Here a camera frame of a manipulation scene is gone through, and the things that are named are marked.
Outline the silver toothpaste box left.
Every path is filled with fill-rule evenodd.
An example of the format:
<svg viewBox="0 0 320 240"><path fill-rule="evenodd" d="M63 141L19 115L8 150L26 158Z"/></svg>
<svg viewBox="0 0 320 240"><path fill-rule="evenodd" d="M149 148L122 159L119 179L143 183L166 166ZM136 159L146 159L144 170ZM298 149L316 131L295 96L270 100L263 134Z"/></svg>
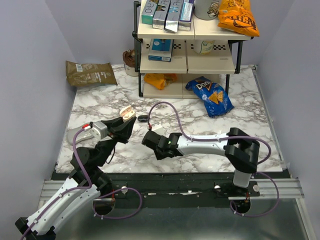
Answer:
<svg viewBox="0 0 320 240"><path fill-rule="evenodd" d="M152 27L154 29L165 29L166 18L169 12L171 1L170 0L159 0L155 13L152 18Z"/></svg>

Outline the aluminium frame rail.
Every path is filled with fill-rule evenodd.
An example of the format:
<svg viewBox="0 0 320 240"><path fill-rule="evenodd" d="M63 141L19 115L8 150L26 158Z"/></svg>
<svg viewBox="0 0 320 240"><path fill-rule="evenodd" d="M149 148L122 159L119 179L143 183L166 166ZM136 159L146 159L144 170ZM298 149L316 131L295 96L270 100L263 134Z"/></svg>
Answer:
<svg viewBox="0 0 320 240"><path fill-rule="evenodd" d="M298 178L252 179L249 183L250 200L303 199L305 197Z"/></svg>

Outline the beige earbud charging case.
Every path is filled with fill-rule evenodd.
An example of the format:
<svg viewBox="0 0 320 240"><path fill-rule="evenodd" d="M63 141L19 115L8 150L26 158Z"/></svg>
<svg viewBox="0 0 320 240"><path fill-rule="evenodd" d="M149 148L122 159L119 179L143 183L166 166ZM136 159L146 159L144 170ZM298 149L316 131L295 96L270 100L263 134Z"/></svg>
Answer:
<svg viewBox="0 0 320 240"><path fill-rule="evenodd" d="M131 105L128 105L119 111L119 115L122 117L123 122L127 122L136 116L136 112Z"/></svg>

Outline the white green cup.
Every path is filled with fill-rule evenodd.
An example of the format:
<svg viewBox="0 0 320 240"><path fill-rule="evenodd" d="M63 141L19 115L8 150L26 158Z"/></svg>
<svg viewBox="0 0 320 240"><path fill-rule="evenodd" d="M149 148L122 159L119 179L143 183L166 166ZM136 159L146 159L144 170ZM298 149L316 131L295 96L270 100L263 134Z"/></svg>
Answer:
<svg viewBox="0 0 320 240"><path fill-rule="evenodd" d="M215 40L195 40L193 50L199 55L209 54L214 47Z"/></svg>

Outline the white cup brown contents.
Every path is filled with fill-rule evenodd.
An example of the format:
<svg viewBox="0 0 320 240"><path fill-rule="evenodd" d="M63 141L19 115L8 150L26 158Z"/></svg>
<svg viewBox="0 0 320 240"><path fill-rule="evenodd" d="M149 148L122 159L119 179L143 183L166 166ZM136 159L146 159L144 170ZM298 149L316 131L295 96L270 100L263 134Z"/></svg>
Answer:
<svg viewBox="0 0 320 240"><path fill-rule="evenodd" d="M135 50L126 50L122 54L125 73L131 77L137 77L139 74L135 71Z"/></svg>

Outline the white mug with cartoon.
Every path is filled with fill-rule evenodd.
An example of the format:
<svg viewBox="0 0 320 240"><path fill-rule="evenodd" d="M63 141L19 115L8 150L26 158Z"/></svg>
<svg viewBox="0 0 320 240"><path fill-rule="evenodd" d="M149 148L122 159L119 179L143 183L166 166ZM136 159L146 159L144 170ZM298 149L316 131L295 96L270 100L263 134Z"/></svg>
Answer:
<svg viewBox="0 0 320 240"><path fill-rule="evenodd" d="M213 20L218 17L220 0L195 0L194 15L202 20Z"/></svg>

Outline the black earbud charging case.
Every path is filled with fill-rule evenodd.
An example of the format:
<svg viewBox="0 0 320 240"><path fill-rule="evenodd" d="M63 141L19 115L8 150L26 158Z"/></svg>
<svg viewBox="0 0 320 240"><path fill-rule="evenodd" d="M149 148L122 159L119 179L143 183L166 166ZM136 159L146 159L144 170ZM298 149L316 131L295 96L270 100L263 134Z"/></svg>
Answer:
<svg viewBox="0 0 320 240"><path fill-rule="evenodd" d="M137 117L137 120L139 122L146 123L146 122L148 122L149 117L147 115L140 115L140 116Z"/></svg>

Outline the teal toothpaste box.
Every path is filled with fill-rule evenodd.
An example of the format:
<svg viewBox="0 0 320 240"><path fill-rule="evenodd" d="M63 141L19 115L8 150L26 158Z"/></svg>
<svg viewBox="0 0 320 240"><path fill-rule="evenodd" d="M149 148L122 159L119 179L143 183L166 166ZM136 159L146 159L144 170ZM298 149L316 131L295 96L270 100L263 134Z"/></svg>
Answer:
<svg viewBox="0 0 320 240"><path fill-rule="evenodd" d="M152 25L159 0L147 0L141 14L143 24Z"/></svg>

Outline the blue box middle shelf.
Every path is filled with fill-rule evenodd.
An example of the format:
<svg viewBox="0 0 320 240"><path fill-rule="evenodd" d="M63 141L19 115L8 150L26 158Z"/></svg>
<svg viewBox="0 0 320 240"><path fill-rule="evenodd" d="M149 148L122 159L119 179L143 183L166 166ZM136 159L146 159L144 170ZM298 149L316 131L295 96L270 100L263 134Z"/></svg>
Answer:
<svg viewBox="0 0 320 240"><path fill-rule="evenodd" d="M173 52L173 39L154 38L150 42L148 51L149 61L171 62Z"/></svg>

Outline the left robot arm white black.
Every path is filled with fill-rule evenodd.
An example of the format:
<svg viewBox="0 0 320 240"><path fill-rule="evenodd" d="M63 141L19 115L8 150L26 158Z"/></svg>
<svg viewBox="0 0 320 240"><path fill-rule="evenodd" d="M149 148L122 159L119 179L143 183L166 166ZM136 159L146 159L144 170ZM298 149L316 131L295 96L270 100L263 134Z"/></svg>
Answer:
<svg viewBox="0 0 320 240"><path fill-rule="evenodd" d="M100 168L118 143L128 143L136 120L135 116L127 120L118 117L90 122L78 129L72 139L73 171L47 203L29 217L15 222L21 239L53 240L62 223L83 205L95 199L115 197L119 190ZM84 132L99 140L95 147L76 146L78 135Z"/></svg>

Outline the brown coffee bag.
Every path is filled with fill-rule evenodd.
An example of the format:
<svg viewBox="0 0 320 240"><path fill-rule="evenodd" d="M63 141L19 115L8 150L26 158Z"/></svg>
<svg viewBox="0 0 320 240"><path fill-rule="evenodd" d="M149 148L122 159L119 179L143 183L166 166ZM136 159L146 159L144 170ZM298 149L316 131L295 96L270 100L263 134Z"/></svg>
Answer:
<svg viewBox="0 0 320 240"><path fill-rule="evenodd" d="M117 85L111 64L65 62L66 80L73 87Z"/></svg>

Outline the beige shelf rack black frame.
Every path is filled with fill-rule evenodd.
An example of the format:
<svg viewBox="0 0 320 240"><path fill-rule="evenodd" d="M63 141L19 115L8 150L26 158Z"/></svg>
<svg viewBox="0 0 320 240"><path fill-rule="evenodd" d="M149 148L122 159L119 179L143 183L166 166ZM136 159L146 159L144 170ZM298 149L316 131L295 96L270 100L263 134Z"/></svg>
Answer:
<svg viewBox="0 0 320 240"><path fill-rule="evenodd" d="M145 5L144 0L133 3L132 36L138 95L145 98L194 98L195 95L185 89L189 80L198 76L216 80L219 75L226 76L225 90L228 91L231 75L241 71L243 43L250 40L250 37L218 27L217 19L207 21L197 17L193 17L190 31L164 32L142 23L140 16ZM174 40L171 62L148 59L153 38ZM195 40L213 40L213 50L208 55L195 53ZM177 74L178 81L167 90L157 90L151 85L143 85L142 74L147 73Z"/></svg>

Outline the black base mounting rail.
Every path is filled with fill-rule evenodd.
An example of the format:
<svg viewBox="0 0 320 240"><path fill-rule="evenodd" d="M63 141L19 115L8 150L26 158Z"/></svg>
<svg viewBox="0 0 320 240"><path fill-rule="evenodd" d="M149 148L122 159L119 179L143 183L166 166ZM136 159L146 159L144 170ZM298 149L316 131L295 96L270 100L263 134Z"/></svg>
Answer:
<svg viewBox="0 0 320 240"><path fill-rule="evenodd" d="M127 193L97 199L99 212L111 209L227 208L231 198L248 205L260 195L251 180L247 188L233 184L233 173L110 173L114 190L129 187Z"/></svg>

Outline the blue Doritos chip bag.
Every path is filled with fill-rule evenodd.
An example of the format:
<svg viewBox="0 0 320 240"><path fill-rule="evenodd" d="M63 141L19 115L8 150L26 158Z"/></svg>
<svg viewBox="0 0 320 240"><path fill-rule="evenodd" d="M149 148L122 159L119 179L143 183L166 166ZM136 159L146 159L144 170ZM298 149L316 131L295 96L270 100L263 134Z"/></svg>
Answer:
<svg viewBox="0 0 320 240"><path fill-rule="evenodd" d="M204 76L189 81L185 89L193 91L203 101L210 118L225 115L234 108L223 87Z"/></svg>

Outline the blue white toothpaste box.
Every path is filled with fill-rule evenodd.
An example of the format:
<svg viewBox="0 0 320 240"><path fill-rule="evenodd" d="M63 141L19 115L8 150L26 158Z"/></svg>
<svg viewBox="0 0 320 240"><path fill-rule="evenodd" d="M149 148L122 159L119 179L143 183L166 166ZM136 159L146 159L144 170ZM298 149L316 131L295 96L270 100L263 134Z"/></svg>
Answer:
<svg viewBox="0 0 320 240"><path fill-rule="evenodd" d="M178 21L179 31L190 31L194 11L194 0L184 0Z"/></svg>

